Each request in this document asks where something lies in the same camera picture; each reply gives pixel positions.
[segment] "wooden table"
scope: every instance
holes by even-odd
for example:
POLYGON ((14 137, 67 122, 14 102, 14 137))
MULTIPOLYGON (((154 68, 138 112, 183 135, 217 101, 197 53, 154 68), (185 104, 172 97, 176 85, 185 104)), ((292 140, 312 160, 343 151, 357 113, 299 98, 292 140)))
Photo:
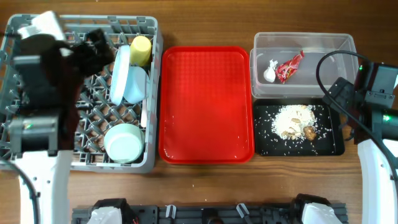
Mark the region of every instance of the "wooden table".
MULTIPOLYGON (((397 7, 398 1, 370 0, 2 0, 0 27, 22 12, 148 15, 159 22, 164 49, 238 45, 248 52, 257 32, 346 33, 354 37, 359 53, 397 65, 397 7)), ((9 172, 1 172, 0 178, 0 223, 19 223, 18 181, 9 172)), ((71 213, 72 208, 103 198, 127 198, 130 204, 203 205, 289 202, 299 193, 313 194, 346 203, 350 223, 361 222, 361 166, 352 141, 335 157, 254 156, 239 166, 171 166, 157 159, 147 175, 72 172, 68 190, 71 213)))

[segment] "yellow cup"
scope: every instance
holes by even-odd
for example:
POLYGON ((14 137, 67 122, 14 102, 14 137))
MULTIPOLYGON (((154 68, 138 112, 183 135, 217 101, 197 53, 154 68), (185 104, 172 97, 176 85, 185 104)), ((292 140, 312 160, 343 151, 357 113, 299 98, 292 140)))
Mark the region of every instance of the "yellow cup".
POLYGON ((147 37, 138 36, 132 40, 130 45, 130 63, 131 65, 144 66, 150 58, 152 44, 147 37))

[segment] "gray dish rack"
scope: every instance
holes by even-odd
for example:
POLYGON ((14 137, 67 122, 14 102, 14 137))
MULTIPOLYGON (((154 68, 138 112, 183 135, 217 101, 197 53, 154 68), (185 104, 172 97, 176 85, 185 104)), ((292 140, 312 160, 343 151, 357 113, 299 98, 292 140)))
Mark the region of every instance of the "gray dish rack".
MULTIPOLYGON (((6 27, 6 34, 15 34, 18 28, 30 25, 37 15, 16 14, 6 27)), ((159 86, 160 64, 163 51, 163 37, 157 20, 149 16, 78 16, 63 15, 60 20, 65 27, 65 35, 70 44, 87 41, 86 34, 94 29, 103 29, 108 44, 114 50, 130 44, 137 35, 144 35, 152 42, 152 61, 144 67, 150 78, 147 98, 147 126, 140 124, 142 102, 119 106, 109 99, 113 65, 101 73, 85 80, 85 86, 76 106, 80 110, 80 122, 75 133, 74 158, 71 170, 93 172, 150 172, 155 164, 157 134, 157 90, 159 86), (105 153, 103 137, 107 130, 119 123, 131 123, 145 132, 145 151, 130 164, 113 162, 105 153)), ((11 119, 17 116, 20 105, 20 92, 23 83, 11 65, 14 49, 18 48, 12 37, 4 37, 0 48, 0 156, 14 160, 10 151, 8 128, 11 119)), ((0 163, 0 169, 7 169, 0 163)))

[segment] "red plastic tray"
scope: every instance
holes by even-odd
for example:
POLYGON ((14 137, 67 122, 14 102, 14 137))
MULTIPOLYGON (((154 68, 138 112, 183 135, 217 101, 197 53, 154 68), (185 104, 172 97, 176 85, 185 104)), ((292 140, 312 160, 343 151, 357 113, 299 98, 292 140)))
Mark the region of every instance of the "red plastic tray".
POLYGON ((241 47, 163 55, 159 153, 171 164, 239 164, 254 154, 249 56, 241 47))

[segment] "white bowl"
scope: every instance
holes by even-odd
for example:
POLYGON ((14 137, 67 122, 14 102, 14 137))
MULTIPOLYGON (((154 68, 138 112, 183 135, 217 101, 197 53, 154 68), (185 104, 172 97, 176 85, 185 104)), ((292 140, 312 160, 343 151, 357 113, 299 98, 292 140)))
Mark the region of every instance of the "white bowl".
POLYGON ((135 161, 144 150, 144 133, 133 124, 118 124, 105 135, 104 147, 115 162, 135 161))

